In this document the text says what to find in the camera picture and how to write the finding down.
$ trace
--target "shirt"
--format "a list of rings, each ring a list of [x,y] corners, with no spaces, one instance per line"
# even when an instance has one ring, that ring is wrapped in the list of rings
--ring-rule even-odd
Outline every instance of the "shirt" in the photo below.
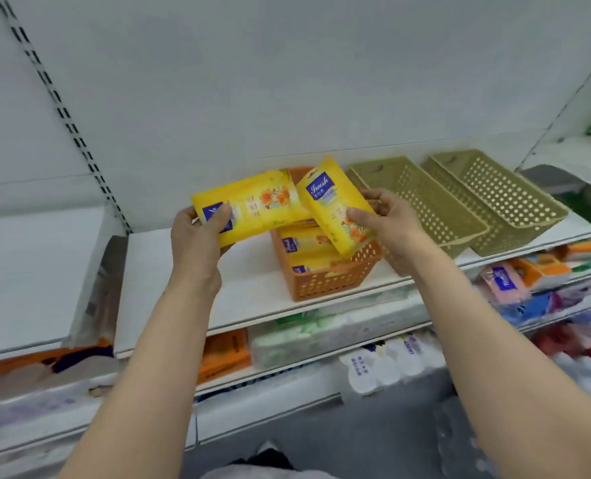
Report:
[[[285,471],[273,467],[227,466],[202,476],[202,479],[337,479],[321,471]]]

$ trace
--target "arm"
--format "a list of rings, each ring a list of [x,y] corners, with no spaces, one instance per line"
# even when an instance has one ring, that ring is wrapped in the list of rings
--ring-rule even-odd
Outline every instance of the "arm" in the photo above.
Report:
[[[120,382],[60,471],[59,479],[176,479],[187,438],[214,298],[218,232],[231,209],[191,225],[189,208],[172,228],[173,271]]]
[[[591,477],[591,396],[473,289],[422,230],[410,204],[364,192],[350,209],[415,280],[484,451],[508,478]]]

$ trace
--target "forearm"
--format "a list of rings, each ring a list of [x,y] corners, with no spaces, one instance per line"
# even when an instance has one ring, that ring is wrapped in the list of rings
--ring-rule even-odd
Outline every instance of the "forearm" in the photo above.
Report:
[[[212,302],[171,281],[60,479],[178,477]]]
[[[504,475],[590,475],[591,396],[503,320],[435,245],[418,244],[411,273],[468,418]]]

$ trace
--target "perforated basket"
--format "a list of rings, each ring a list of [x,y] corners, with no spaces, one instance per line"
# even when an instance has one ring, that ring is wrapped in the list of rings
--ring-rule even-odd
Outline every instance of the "perforated basket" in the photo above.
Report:
[[[310,167],[289,168],[294,183],[298,183],[309,171]],[[351,257],[351,262],[337,265],[333,270],[297,273],[288,261],[288,254],[279,235],[279,229],[271,231],[271,240],[280,267],[284,274],[286,286],[294,301],[303,301],[314,297],[325,296],[343,290],[358,287],[381,259],[382,251],[376,241],[367,243]]]
[[[360,189],[386,188],[409,201],[426,233],[452,258],[488,231],[479,217],[404,156],[352,165],[347,176]],[[398,270],[390,256],[387,260]]]
[[[471,244],[481,256],[521,247],[568,215],[535,184],[476,149],[434,154],[424,169],[490,227]]]

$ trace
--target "white wall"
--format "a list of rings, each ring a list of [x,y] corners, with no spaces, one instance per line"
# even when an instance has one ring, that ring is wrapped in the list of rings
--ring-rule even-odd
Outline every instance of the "white wall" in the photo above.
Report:
[[[0,214],[102,200],[0,12]]]
[[[262,158],[544,131],[591,72],[591,0],[10,1],[136,229]]]

